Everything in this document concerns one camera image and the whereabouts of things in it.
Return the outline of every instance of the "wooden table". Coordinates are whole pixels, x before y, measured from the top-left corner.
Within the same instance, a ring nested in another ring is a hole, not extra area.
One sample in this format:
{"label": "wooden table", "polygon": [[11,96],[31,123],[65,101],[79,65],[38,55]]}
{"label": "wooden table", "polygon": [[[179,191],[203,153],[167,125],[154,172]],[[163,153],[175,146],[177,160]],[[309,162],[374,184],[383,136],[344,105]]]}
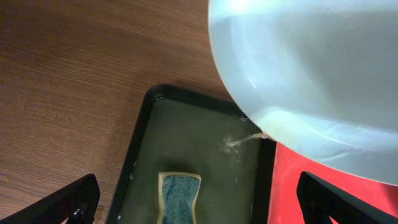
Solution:
{"label": "wooden table", "polygon": [[0,219],[94,173],[103,223],[147,89],[228,95],[206,0],[0,5]]}

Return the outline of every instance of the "beige trim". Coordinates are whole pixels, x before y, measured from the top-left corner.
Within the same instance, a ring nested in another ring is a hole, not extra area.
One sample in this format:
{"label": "beige trim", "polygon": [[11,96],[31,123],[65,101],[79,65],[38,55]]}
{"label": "beige trim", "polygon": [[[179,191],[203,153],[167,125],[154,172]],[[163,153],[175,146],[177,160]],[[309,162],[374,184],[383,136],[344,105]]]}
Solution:
{"label": "beige trim", "polygon": [[197,191],[197,194],[196,194],[196,196],[195,196],[195,198],[193,199],[193,202],[192,202],[193,223],[197,224],[197,216],[196,216],[196,213],[195,213],[195,205],[197,204],[197,198],[198,198],[198,194],[199,194],[201,177],[200,177],[199,174],[190,174],[190,173],[186,173],[186,172],[159,172],[158,184],[157,184],[157,193],[158,193],[158,198],[159,198],[159,217],[157,219],[157,223],[156,224],[162,224],[162,220],[163,220],[163,217],[164,217],[164,200],[163,200],[163,195],[162,195],[163,177],[167,177],[167,176],[170,176],[170,175],[186,175],[186,176],[194,177],[194,178],[199,180],[198,191]]}

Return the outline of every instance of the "plastic container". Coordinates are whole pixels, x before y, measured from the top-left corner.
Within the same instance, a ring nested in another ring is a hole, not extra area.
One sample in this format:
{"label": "plastic container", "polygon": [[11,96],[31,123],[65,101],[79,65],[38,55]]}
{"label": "plastic container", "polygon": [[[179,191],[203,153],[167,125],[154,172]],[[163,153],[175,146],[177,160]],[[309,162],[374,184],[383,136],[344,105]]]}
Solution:
{"label": "plastic container", "polygon": [[264,132],[398,185],[398,2],[211,0],[217,69]]}

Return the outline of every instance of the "teal fabric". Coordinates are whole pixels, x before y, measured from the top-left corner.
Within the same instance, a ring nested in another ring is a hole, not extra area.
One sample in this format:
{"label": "teal fabric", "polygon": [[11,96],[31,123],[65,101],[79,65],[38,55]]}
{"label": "teal fabric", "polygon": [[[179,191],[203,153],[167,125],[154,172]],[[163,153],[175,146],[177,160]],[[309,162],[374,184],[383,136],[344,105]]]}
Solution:
{"label": "teal fabric", "polygon": [[192,206],[199,186],[199,179],[187,175],[169,175],[163,178],[162,197],[165,211],[162,224],[194,224]]}

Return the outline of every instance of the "sponge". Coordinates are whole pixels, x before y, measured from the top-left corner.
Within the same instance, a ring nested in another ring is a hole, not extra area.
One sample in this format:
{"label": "sponge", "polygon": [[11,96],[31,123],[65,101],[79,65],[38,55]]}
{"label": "sponge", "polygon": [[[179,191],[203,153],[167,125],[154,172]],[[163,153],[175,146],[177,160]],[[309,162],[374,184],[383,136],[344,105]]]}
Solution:
{"label": "sponge", "polygon": [[198,174],[160,172],[157,224],[196,224],[195,204],[200,181]]}

